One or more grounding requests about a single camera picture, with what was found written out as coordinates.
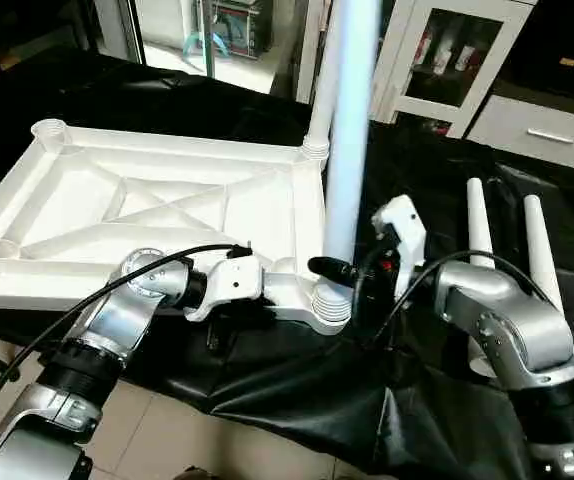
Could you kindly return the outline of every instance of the drawer handle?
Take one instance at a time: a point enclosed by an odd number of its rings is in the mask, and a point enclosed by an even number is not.
[[[560,135],[554,135],[553,133],[542,132],[540,130],[536,130],[535,128],[528,128],[527,133],[529,135],[533,135],[534,137],[540,137],[546,140],[551,140],[552,142],[565,143],[567,145],[571,145],[572,143],[574,143],[573,138],[561,137]]]

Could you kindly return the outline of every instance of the black connector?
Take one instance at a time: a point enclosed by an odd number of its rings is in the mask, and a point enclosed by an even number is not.
[[[227,258],[240,258],[249,257],[254,254],[251,247],[241,247],[240,245],[234,245],[231,250],[227,252]]]
[[[358,268],[337,258],[313,257],[307,262],[307,267],[313,273],[345,287],[352,288],[358,278]],[[368,277],[373,279],[373,272],[369,272]]]

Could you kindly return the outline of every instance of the table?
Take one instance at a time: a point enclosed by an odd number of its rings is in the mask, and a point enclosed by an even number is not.
[[[54,49],[0,77],[0,180],[29,145],[29,127],[46,117],[83,127],[299,145],[309,115],[307,106],[215,80]],[[429,231],[428,258],[466,248],[465,182],[479,176],[492,192],[496,253],[526,268],[522,196],[536,193],[574,328],[573,169],[375,123],[368,150],[358,257],[374,240],[370,215],[401,193],[413,198]],[[382,313],[373,312],[371,321],[377,324]],[[54,317],[0,310],[0,338],[27,343]],[[161,316],[126,375],[205,413],[265,428],[368,472],[401,479],[531,478],[506,396],[464,366],[467,339],[435,318],[427,302],[417,302],[404,325],[405,349],[370,353],[296,322],[247,325],[224,355],[214,356],[206,349],[206,325]]]

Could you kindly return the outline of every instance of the black cable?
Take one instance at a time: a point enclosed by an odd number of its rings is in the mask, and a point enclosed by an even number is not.
[[[414,281],[411,283],[411,285],[409,287],[407,287],[407,290],[405,290],[405,292],[396,301],[391,312],[387,316],[387,319],[383,322],[383,324],[381,325],[381,327],[378,330],[378,332],[376,333],[376,335],[374,335],[373,342],[375,343],[378,340],[378,338],[383,334],[383,332],[385,331],[385,329],[389,325],[389,322],[393,321],[393,319],[396,316],[396,314],[398,313],[398,311],[403,307],[403,305],[405,304],[405,302],[407,301],[409,296],[414,292],[414,290],[416,290],[416,288],[418,288],[418,286],[421,283],[423,283],[425,281],[425,279],[429,275],[434,273],[435,270],[437,270],[438,268],[440,268],[442,265],[444,265],[445,263],[447,263],[449,261],[460,260],[463,258],[470,257],[472,255],[480,256],[480,257],[487,257],[487,258],[491,258],[491,259],[495,260],[502,267],[504,267],[505,270],[508,270],[507,273],[510,273],[514,278],[520,279],[523,282],[527,283],[530,286],[530,288],[534,292],[536,292],[536,295],[538,295],[541,300],[543,300],[543,301],[545,301],[545,302],[547,302],[553,306],[552,302],[549,300],[549,298],[547,297],[545,292],[542,291],[542,289],[529,277],[529,275],[525,274],[520,268],[518,268],[516,265],[511,263],[509,260],[505,260],[504,258],[499,257],[498,255],[495,255],[495,254],[489,253],[489,252],[485,252],[482,250],[462,250],[459,252],[451,253],[449,255],[445,255],[444,257],[439,258],[438,260],[434,260],[429,265],[427,265],[422,270],[422,272],[420,272],[420,274],[414,279]]]
[[[124,285],[125,283],[133,280],[134,278],[139,277],[140,275],[143,275],[144,273],[147,273],[147,272],[149,272],[155,268],[158,268],[161,265],[165,265],[165,264],[172,262],[174,260],[180,260],[181,258],[187,257],[188,255],[193,255],[195,253],[209,252],[212,250],[231,250],[231,249],[236,248],[236,247],[237,247],[237,245],[223,243],[223,244],[201,245],[198,247],[188,248],[188,249],[180,251],[180,252],[172,253],[171,255],[168,255],[168,256],[163,257],[159,260],[156,260],[155,262],[152,262],[149,265],[146,265],[142,268],[139,268],[138,270],[135,270],[135,271],[123,276],[123,277],[118,278],[117,280],[114,280],[111,283],[108,283],[103,288],[92,293],[87,298],[78,302],[70,310],[65,312],[65,314],[63,316],[61,316],[58,320],[56,320],[54,323],[52,323],[49,327],[47,327],[29,345],[27,345],[18,355],[16,355],[16,357],[14,357],[14,359],[11,361],[11,363],[9,364],[7,369],[0,374],[0,391],[5,386],[5,383],[7,382],[10,374],[14,371],[14,369],[16,369],[20,366],[20,364],[31,354],[32,351],[34,351],[36,346],[38,346],[38,344],[40,344],[45,338],[47,338],[54,330],[56,330],[60,325],[65,323],[74,314],[76,314],[77,312],[79,312],[83,308],[86,308],[89,305],[91,305],[92,303],[100,300],[102,297],[104,297],[108,293],[112,292],[116,288],[120,287],[121,285]]]
[[[365,280],[367,279],[367,276],[369,275],[374,262],[378,259],[378,256],[387,250],[392,249],[393,247],[391,239],[384,238],[380,240],[378,244],[367,253],[367,255],[365,255],[365,258],[363,258],[363,261],[358,266],[358,276],[356,277],[356,283],[354,283],[354,291],[351,297],[350,328],[352,329],[352,332],[354,332],[354,340],[356,341],[356,344],[363,350],[363,345],[358,338],[358,335],[355,333],[356,324],[360,318],[360,300],[362,296],[361,294],[363,285],[365,284]]]

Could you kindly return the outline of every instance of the cable connector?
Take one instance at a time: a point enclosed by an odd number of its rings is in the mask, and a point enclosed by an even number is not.
[[[227,258],[250,257],[253,254],[254,251],[249,246],[234,245],[233,248],[227,252]]]

